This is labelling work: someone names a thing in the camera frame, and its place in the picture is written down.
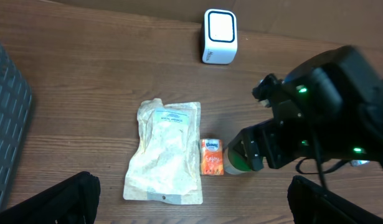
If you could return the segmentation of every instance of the white box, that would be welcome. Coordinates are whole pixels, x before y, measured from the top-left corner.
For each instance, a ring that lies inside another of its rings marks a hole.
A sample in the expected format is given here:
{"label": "white box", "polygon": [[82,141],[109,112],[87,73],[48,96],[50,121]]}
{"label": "white box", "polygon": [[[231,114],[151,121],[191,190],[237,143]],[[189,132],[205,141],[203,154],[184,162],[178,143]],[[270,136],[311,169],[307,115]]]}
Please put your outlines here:
{"label": "white box", "polygon": [[233,12],[209,9],[201,27],[202,61],[230,64],[237,53],[237,20]]}

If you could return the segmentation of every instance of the gray plastic basket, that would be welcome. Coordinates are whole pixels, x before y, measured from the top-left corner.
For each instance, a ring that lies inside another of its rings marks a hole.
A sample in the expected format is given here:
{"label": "gray plastic basket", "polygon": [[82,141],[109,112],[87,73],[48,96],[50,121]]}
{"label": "gray plastic basket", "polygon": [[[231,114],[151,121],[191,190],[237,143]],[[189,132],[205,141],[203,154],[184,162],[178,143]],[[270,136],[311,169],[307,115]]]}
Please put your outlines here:
{"label": "gray plastic basket", "polygon": [[31,88],[0,45],[0,211],[9,199],[31,103]]}

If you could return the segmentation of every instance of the orange and white package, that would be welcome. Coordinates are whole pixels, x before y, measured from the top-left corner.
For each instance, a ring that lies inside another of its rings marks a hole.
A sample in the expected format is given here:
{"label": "orange and white package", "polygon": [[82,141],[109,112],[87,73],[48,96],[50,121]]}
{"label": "orange and white package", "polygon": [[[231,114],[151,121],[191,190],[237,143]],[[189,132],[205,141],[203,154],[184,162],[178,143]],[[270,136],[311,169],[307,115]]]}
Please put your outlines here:
{"label": "orange and white package", "polygon": [[201,174],[223,175],[223,144],[219,139],[201,139]]}

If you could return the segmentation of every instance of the wooden table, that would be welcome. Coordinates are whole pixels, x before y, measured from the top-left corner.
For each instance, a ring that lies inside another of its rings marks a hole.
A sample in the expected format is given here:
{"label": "wooden table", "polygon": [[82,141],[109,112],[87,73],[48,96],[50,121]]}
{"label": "wooden table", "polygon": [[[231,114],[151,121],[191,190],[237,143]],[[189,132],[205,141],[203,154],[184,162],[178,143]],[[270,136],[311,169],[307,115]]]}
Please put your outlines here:
{"label": "wooden table", "polygon": [[[202,177],[204,203],[125,201],[124,177],[138,147],[144,100],[200,101],[201,137],[227,144],[240,129],[272,117],[251,89],[268,73],[284,77],[338,44],[239,32],[229,66],[205,65],[200,24],[76,8],[35,0],[0,1],[0,41],[30,83],[36,111],[9,206],[80,172],[101,180],[96,223],[290,223],[292,162],[280,170]],[[383,51],[362,49],[383,76]],[[312,162],[304,169],[314,170]],[[317,176],[308,178],[317,181]],[[345,166],[329,188],[383,217],[379,164]]]}

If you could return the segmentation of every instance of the crumpled plastic bag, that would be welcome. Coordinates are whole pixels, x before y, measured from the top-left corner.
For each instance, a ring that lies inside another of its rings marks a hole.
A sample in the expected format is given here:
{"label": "crumpled plastic bag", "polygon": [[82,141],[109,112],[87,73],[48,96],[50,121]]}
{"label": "crumpled plastic bag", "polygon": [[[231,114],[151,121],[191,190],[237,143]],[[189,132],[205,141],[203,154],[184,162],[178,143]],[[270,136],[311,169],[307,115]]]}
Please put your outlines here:
{"label": "crumpled plastic bag", "polygon": [[199,175],[199,102],[141,103],[139,148],[130,160],[123,198],[177,205],[202,203]]}

